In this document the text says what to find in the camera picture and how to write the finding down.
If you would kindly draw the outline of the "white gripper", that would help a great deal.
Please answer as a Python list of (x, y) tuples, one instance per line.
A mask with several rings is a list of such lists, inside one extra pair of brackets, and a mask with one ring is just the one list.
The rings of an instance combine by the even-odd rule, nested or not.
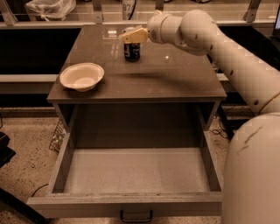
[(156, 10), (147, 23), (147, 30), (143, 27), (126, 29), (119, 36), (119, 40), (124, 44), (137, 44), (146, 42), (149, 36), (154, 43), (177, 45), (183, 40), (180, 32), (181, 21), (182, 17)]

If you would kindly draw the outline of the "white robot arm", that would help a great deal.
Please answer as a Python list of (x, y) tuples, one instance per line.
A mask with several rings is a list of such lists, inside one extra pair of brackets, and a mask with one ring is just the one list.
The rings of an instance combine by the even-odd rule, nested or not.
[(226, 36), (203, 10), (157, 11), (145, 27), (119, 36), (209, 55), (255, 117), (234, 134), (224, 166), (222, 224), (280, 224), (280, 73)]

